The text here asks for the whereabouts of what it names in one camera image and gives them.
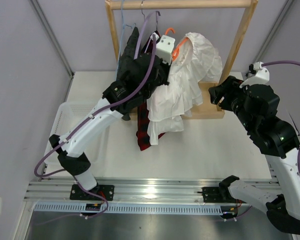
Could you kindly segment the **orange hanger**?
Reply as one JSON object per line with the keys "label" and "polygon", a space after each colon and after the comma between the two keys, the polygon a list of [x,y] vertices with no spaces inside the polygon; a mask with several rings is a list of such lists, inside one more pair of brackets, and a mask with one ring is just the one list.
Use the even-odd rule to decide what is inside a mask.
{"label": "orange hanger", "polygon": [[[172,27],[169,27],[169,28],[166,29],[165,35],[167,35],[169,32],[172,32],[173,34],[176,33],[176,32],[175,32],[175,29],[172,28]],[[189,39],[187,36],[185,36],[184,39],[183,39],[183,40],[177,45],[177,47],[173,50],[173,52],[172,52],[172,61],[173,61],[173,62],[178,58],[179,53],[180,53],[180,48],[181,48],[181,46],[182,46],[183,44],[185,44],[185,43],[186,43],[187,41],[189,41],[189,40],[190,40],[190,39]]]}

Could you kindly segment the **white pleated skirt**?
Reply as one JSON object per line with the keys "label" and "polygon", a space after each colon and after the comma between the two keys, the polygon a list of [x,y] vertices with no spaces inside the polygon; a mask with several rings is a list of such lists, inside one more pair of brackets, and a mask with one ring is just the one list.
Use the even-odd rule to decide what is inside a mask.
{"label": "white pleated skirt", "polygon": [[189,41],[171,63],[169,85],[157,87],[146,103],[152,146],[158,145],[161,134],[184,130],[182,117],[191,117],[193,106],[203,103],[199,82],[218,82],[223,71],[219,51],[207,38],[197,32],[188,32],[184,37]]}

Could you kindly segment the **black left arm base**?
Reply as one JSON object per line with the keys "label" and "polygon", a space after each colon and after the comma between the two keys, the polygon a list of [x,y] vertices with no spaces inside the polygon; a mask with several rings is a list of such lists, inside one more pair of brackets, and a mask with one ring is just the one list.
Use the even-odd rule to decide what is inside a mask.
{"label": "black left arm base", "polygon": [[[115,193],[115,186],[114,185],[104,185],[104,184],[99,184],[95,188],[89,190],[89,192],[102,196],[105,198],[107,201],[113,201],[114,198],[114,193]],[[101,199],[88,194],[84,192],[78,184],[73,184],[71,187],[70,195],[69,195],[70,200],[81,200],[81,201],[100,201]]]}

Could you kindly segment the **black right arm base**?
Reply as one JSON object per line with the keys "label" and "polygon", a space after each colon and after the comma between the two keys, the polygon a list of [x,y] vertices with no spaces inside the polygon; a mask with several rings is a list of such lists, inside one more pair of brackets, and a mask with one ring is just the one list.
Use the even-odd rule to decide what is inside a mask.
{"label": "black right arm base", "polygon": [[237,201],[226,194],[220,193],[219,187],[216,186],[205,186],[201,188],[201,191],[197,192],[201,194],[204,203],[232,203],[235,204]]}

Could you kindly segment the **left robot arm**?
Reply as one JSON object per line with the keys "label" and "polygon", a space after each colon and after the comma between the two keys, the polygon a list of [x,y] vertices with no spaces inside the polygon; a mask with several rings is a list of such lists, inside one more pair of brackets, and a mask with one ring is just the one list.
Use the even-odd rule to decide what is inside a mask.
{"label": "left robot arm", "polygon": [[99,188],[84,151],[107,127],[146,102],[157,87],[167,85],[170,65],[150,53],[133,59],[86,117],[68,133],[49,138],[60,165],[81,185],[80,192],[87,200],[95,199]]}

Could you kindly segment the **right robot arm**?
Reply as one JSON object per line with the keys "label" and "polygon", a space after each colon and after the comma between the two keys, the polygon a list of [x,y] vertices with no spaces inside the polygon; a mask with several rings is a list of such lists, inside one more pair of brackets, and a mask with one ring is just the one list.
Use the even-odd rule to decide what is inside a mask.
{"label": "right robot arm", "polygon": [[266,84],[243,85],[229,76],[209,88],[211,104],[233,112],[274,170],[281,194],[265,192],[231,175],[219,183],[224,202],[241,200],[266,214],[279,231],[300,235],[300,142],[293,126],[277,117],[280,97]]}

